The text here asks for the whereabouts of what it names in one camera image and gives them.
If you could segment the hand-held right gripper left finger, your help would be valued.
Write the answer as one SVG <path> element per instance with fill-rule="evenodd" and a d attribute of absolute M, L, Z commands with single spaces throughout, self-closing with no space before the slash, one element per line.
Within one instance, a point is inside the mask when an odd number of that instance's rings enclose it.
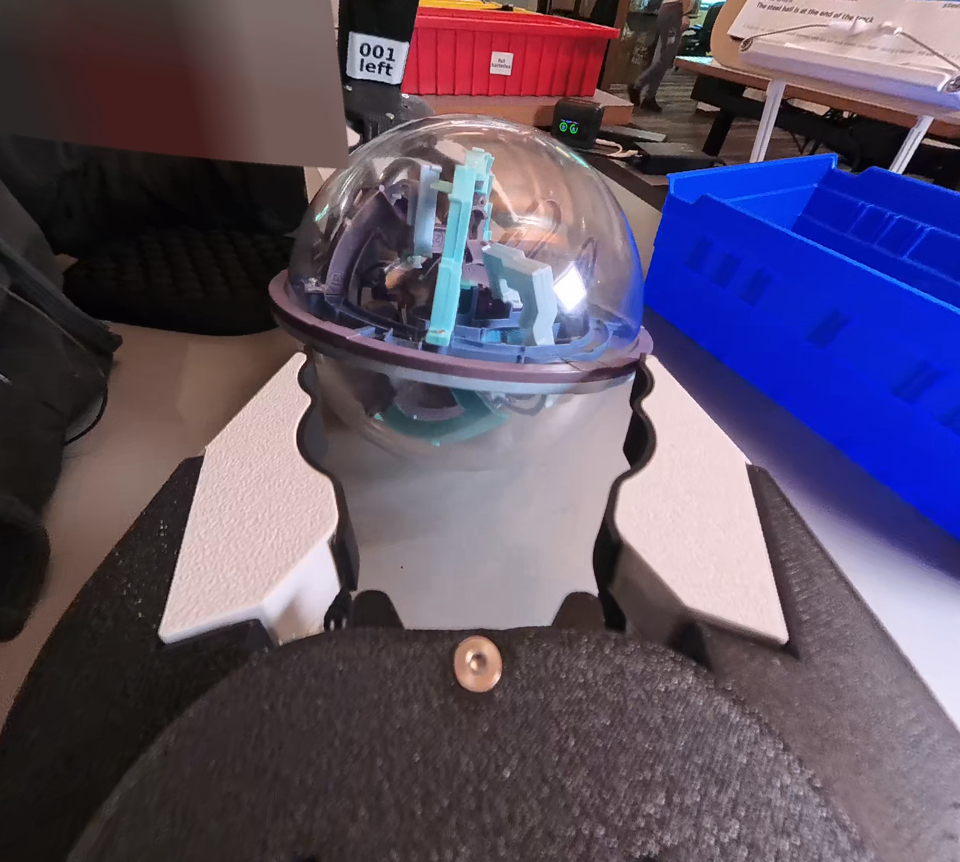
<path fill-rule="evenodd" d="M 247 622 L 285 644 L 320 633 L 344 583 L 334 483 L 298 443 L 311 406 L 294 355 L 204 449 L 158 637 Z"/>

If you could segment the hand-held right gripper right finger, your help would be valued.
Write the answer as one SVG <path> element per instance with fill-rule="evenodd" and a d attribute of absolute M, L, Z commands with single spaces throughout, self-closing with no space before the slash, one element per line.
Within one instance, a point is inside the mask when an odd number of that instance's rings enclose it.
<path fill-rule="evenodd" d="M 789 633 L 748 458 L 658 361 L 634 377 L 637 450 L 611 491 L 604 587 L 628 628 L 667 644 L 702 624 L 772 647 Z"/>

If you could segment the clear maze ball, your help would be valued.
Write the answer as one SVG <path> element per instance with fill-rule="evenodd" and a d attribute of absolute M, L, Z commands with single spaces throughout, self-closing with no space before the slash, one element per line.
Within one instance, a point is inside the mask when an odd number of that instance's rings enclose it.
<path fill-rule="evenodd" d="M 441 468 L 535 456 L 581 396 L 630 383 L 653 348 L 643 292 L 603 176 L 563 139 L 474 115 L 355 148 L 269 287 L 322 406 Z"/>

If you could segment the red plastic bin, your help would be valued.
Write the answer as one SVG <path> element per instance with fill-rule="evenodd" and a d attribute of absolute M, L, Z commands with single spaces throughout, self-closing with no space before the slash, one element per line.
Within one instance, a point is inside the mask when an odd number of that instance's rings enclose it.
<path fill-rule="evenodd" d="M 618 36 L 540 13 L 418 9 L 402 88 L 436 97 L 590 97 Z"/>

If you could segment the small black device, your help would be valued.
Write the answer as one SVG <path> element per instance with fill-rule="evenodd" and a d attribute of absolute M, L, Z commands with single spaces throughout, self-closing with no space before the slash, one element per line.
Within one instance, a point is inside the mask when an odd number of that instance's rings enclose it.
<path fill-rule="evenodd" d="M 603 124 L 604 108 L 586 99 L 563 98 L 553 109 L 550 134 L 569 148 L 591 151 Z"/>

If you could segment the person's black clothing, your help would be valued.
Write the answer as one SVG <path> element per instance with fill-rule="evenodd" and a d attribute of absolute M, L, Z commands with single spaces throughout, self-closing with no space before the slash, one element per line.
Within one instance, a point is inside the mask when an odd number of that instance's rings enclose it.
<path fill-rule="evenodd" d="M 14 640 L 50 561 L 43 516 L 66 446 L 109 394 L 121 340 L 64 293 L 40 227 L 1 187 L 1 640 Z"/>

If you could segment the blue plastic tray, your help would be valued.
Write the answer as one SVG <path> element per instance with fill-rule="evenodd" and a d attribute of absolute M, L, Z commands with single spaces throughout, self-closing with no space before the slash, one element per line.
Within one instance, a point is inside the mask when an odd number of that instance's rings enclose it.
<path fill-rule="evenodd" d="M 644 298 L 958 536 L 958 192 L 830 155 L 672 174 Z"/>

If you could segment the black mesh chair seat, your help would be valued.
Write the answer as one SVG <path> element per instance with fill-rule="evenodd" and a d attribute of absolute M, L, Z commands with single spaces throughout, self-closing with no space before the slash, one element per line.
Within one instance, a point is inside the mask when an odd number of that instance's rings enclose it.
<path fill-rule="evenodd" d="M 65 294 L 90 316 L 209 337 L 270 332 L 303 168 L 91 151 L 61 178 Z"/>

